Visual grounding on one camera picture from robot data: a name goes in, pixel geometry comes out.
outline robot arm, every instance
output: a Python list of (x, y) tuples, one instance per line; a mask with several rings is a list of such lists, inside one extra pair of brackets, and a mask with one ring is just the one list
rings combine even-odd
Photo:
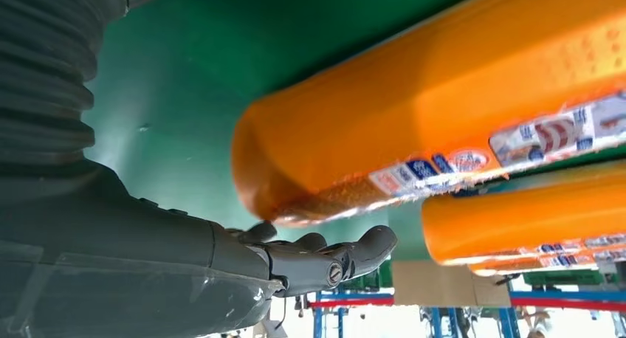
[(129, 5), (0, 0), (0, 336), (201, 337), (377, 268), (396, 245), (387, 227), (266, 243), (135, 199), (84, 159), (83, 82)]

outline cable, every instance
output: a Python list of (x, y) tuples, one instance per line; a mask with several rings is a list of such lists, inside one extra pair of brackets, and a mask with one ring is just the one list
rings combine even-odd
[(285, 319), (287, 318), (287, 298), (285, 297), (283, 301), (285, 302), (285, 306), (283, 308), (283, 319), (276, 325), (276, 327), (274, 327), (274, 331), (282, 327)]

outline green surface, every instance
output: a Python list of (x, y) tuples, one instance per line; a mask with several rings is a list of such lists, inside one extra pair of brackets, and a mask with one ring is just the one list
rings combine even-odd
[[(88, 156), (130, 192), (230, 227), (255, 219), (230, 178), (230, 138), (256, 98), (338, 63), (460, 0), (158, 0), (109, 27), (90, 83)], [(416, 213), (401, 221), (416, 230)], [(387, 224), (386, 210), (316, 230), (329, 241)], [(302, 230), (282, 230), (295, 238)], [(419, 232), (403, 246), (423, 251)]]

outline product label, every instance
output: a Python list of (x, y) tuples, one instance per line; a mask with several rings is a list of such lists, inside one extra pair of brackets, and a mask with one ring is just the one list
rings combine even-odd
[[(499, 176), (623, 142), (626, 142), (626, 94), (618, 93), (499, 131), (489, 138), (485, 149), (468, 145), (467, 149), (453, 152), (440, 150), (373, 172), (369, 179), (390, 197), (418, 199), (458, 192)], [(474, 196), (487, 191), (474, 189), (459, 195)]]
[(510, 170), (567, 159), (618, 145), (626, 137), (626, 98), (618, 94), (495, 134), (498, 161)]

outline blue metal frame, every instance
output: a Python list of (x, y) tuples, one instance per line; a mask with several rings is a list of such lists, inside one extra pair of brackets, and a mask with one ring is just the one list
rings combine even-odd
[(498, 310), (504, 338), (519, 338), (520, 328), (517, 326), (517, 315), (514, 308), (500, 308)]
[(339, 338), (343, 338), (343, 316), (345, 315), (345, 311), (346, 309), (343, 307), (340, 307), (339, 310), (337, 311), (337, 321), (338, 321), (338, 325), (339, 327), (337, 327), (337, 331), (338, 331), (338, 337)]
[(556, 299), (581, 301), (626, 302), (626, 292), (511, 292), (512, 299)]
[[(315, 294), (315, 300), (318, 301), (320, 293)], [(322, 338), (322, 309), (313, 308), (313, 338)]]
[(448, 308), (448, 316), (450, 318), (450, 336), (452, 338), (457, 338), (459, 327), (458, 327), (458, 318), (456, 316), (456, 308), (454, 307)]
[(338, 292), (332, 294), (321, 293), (318, 295), (317, 300), (367, 300), (367, 299), (393, 299), (392, 294), (380, 294), (377, 292), (368, 293), (348, 293)]
[(441, 332), (441, 315), (439, 314), (438, 307), (433, 307), (433, 321), (431, 324), (433, 325), (435, 338), (443, 338), (444, 335)]

